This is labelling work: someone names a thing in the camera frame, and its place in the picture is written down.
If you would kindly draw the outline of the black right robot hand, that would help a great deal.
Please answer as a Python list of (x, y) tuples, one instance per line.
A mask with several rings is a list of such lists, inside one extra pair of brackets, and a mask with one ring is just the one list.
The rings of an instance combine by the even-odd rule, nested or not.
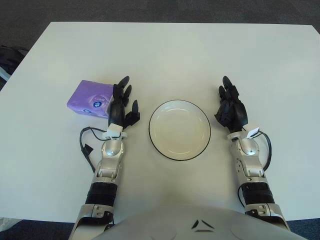
[(248, 124), (248, 116), (245, 105), (239, 99), (239, 92), (227, 76), (222, 78), (222, 84), (218, 88), (220, 106), (215, 119), (230, 133), (240, 132), (244, 125)]

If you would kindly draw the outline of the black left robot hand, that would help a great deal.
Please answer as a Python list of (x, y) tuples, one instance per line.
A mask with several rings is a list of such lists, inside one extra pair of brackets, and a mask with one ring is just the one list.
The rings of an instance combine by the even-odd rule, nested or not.
[(129, 76), (125, 76), (118, 84), (113, 85), (112, 101), (108, 107), (108, 126), (115, 124), (123, 129), (128, 126), (133, 126), (140, 120), (139, 104), (138, 100), (134, 100), (131, 111), (126, 113), (125, 108), (129, 103), (129, 97), (132, 91), (132, 86), (129, 85)]

